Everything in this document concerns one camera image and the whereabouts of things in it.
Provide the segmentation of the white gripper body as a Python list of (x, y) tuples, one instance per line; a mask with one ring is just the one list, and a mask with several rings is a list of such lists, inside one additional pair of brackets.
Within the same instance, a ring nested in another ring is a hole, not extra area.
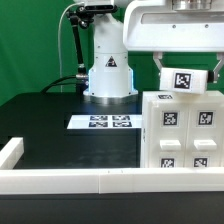
[(187, 10), (175, 0), (135, 0), (125, 12), (123, 42), (129, 51), (224, 52), (224, 0)]

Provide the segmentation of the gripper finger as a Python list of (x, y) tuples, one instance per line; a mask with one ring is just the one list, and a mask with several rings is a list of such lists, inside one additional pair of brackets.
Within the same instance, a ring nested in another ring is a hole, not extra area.
[(216, 83), (220, 77), (219, 72), (224, 66), (224, 52), (219, 52), (216, 54), (218, 63), (213, 70), (208, 71), (208, 83)]
[(162, 52), (154, 52), (153, 53), (153, 60), (154, 63), (156, 64), (158, 70), (161, 70), (163, 68), (163, 53)]

